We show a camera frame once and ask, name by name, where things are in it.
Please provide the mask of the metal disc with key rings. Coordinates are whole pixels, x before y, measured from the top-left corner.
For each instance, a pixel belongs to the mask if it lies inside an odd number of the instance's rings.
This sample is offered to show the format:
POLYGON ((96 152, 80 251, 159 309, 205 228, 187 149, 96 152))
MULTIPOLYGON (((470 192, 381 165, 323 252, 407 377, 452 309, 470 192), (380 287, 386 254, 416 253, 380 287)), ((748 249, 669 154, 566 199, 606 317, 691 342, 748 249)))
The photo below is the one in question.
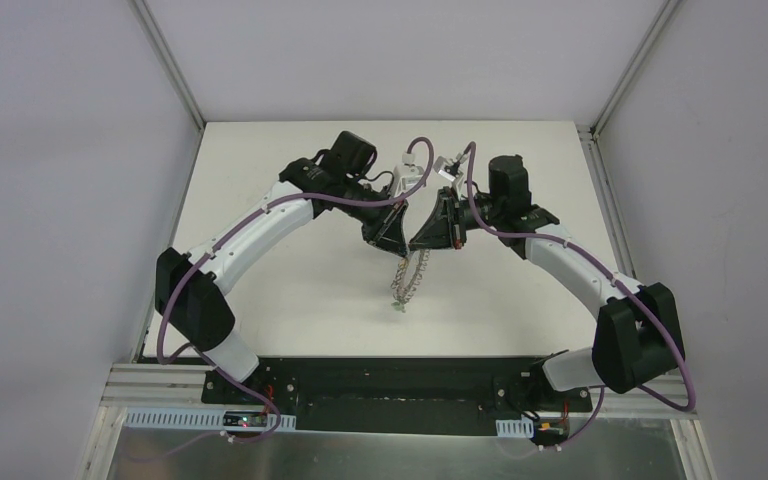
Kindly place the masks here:
POLYGON ((400 260, 390 284, 393 302, 402 302, 406 308, 423 279, 430 256, 430 250, 421 249, 400 260))

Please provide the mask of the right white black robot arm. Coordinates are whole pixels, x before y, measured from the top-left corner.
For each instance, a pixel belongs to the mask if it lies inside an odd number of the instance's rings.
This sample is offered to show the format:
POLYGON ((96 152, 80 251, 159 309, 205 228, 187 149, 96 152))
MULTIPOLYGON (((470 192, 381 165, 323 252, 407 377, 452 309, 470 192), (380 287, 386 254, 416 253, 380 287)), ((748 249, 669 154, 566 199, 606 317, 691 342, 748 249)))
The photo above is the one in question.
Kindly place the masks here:
POLYGON ((435 161, 434 171, 449 184, 438 190, 432 213, 410 247, 460 249, 468 231, 483 229, 552 276, 596 321, 592 346, 539 362, 537 376, 527 384, 533 405, 553 409, 579 387, 626 393, 678 368, 685 354, 669 288, 612 272, 578 246, 555 215, 533 202, 521 156, 490 161, 486 193, 466 185, 467 160, 462 153, 435 161))

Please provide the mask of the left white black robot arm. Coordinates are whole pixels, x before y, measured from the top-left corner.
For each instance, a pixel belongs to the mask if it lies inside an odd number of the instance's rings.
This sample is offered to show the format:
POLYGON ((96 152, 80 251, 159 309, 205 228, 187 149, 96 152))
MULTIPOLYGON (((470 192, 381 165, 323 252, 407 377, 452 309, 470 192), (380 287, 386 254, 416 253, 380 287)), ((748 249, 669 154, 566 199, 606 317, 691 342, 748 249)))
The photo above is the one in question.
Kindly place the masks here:
POLYGON ((407 198, 422 184, 423 167, 407 151, 389 185, 374 189, 367 175, 378 156, 374 145, 341 132, 331 147, 290 162, 259 202, 201 244, 173 247, 156 260, 155 310, 162 327, 174 327, 198 353, 228 375, 226 389, 241 404, 257 402, 265 378, 258 355, 246 344, 226 299, 264 254, 322 213, 336 209, 361 225, 364 242, 406 257, 403 219, 407 198))

